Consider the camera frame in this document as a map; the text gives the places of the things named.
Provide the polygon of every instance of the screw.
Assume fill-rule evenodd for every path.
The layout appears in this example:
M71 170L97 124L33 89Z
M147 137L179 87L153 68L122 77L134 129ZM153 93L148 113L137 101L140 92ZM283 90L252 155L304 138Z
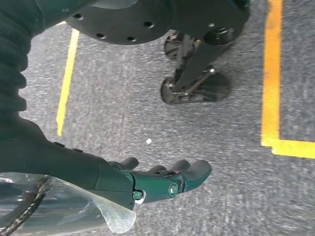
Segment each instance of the screw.
M174 197L178 193L178 185L175 182L172 182L169 185L168 194L171 197Z
M135 192L134 192L134 193L132 194L132 197L133 197L134 199L136 199L136 200L140 200L140 199L141 199L141 198L142 198L142 193L141 193L141 192L137 192L137 191L135 191Z
M209 72L212 73L212 74L215 74L215 70L214 68L211 68L209 70Z

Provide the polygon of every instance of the black wheel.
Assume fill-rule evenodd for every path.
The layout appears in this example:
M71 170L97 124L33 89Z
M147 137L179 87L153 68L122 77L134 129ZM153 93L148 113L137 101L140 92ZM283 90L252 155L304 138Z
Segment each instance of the black wheel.
M174 32L167 37L164 44L164 51L168 58L176 59L181 44L181 41L178 40L178 33Z

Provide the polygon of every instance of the mounting hole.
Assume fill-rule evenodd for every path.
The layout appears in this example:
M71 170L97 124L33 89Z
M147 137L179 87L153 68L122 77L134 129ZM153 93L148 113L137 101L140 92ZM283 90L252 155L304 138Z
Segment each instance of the mounting hole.
M154 27L154 24L153 22L146 21L144 23L144 26L150 29Z
M137 41L137 39L134 38L134 37L128 37L127 39L129 40L129 41L131 41L131 42L135 42L135 41Z
M97 34L96 34L96 36L97 36L97 38L100 38L100 39L104 39L104 38L106 38L106 36L105 36L105 35L103 35L103 34L102 34L102 33L97 33Z
M77 20L81 21L81 20L82 20L82 19L83 19L83 16L82 16L82 15L81 15L81 14L76 14L76 15L74 15L74 16L73 16L73 18L76 18L76 19L77 19Z

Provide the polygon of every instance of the robotic hand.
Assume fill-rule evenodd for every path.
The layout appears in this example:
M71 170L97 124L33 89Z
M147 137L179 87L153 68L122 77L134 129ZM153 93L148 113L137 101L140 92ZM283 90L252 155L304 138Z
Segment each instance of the robotic hand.
M17 230L19 235L60 235L91 229L103 224L97 218L100 211L110 229L124 233L132 226L130 210L135 204L170 199L193 190L212 171L202 160L192 165L181 160L169 170L155 166L134 171L138 161L133 157L120 163L107 162L49 142L39 126L22 118L3 119L1 124L0 150L5 161L0 166L0 215L5 217L0 218L0 236L10 235L24 221L22 229ZM41 189L47 192L39 196Z

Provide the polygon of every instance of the clear plastic bag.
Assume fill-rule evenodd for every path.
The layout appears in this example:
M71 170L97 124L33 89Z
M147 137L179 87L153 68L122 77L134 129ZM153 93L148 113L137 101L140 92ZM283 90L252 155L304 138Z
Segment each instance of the clear plastic bag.
M47 177L22 173L0 173L0 231L16 217L16 212L27 205L36 194L39 180ZM134 212L93 193L50 177L50 190L29 219L13 236L61 236L79 233L107 225L122 234L131 229Z

